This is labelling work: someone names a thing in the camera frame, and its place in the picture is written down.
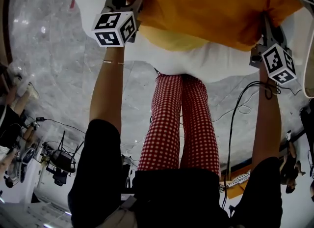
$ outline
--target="shoe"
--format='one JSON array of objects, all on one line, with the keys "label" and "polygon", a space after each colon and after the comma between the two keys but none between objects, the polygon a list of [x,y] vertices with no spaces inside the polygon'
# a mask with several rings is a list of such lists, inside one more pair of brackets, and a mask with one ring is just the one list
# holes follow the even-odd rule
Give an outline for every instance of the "shoe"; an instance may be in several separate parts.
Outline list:
[{"label": "shoe", "polygon": [[27,91],[30,93],[30,96],[35,98],[36,100],[39,99],[39,93],[34,88],[34,85],[30,82],[27,85]]},{"label": "shoe", "polygon": [[13,84],[15,86],[19,86],[22,82],[22,77],[20,75],[17,75],[13,78]]},{"label": "shoe", "polygon": [[286,140],[287,141],[290,141],[291,139],[291,130],[289,130],[287,133],[286,133]]}]

